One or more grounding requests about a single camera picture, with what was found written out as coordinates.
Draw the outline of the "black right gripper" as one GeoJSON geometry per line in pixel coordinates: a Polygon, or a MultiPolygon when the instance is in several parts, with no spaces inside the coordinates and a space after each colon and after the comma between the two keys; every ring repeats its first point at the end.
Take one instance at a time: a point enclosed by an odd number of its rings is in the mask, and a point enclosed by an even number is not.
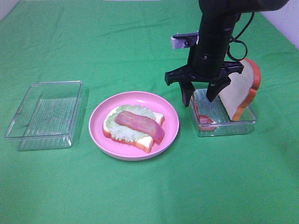
{"type": "Polygon", "coordinates": [[[179,82],[183,105],[188,107],[195,91],[191,82],[209,83],[206,98],[209,102],[213,102],[217,95],[230,85],[229,75],[232,73],[241,74],[243,69],[244,66],[241,62],[200,60],[166,72],[164,80],[167,85],[179,82]]]}

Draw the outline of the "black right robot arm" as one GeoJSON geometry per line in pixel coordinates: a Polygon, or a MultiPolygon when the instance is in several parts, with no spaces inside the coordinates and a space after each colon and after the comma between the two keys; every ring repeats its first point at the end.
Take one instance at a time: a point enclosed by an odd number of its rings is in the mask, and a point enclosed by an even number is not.
{"type": "Polygon", "coordinates": [[[191,34],[176,34],[171,37],[174,49],[189,48],[187,64],[165,73],[167,85],[178,82],[184,106],[188,106],[195,91],[193,82],[208,83],[207,99],[212,102],[227,87],[229,74],[241,73],[243,65],[238,59],[226,62],[235,24],[242,13],[276,11],[285,0],[200,0],[202,12],[199,30],[191,34]]]}

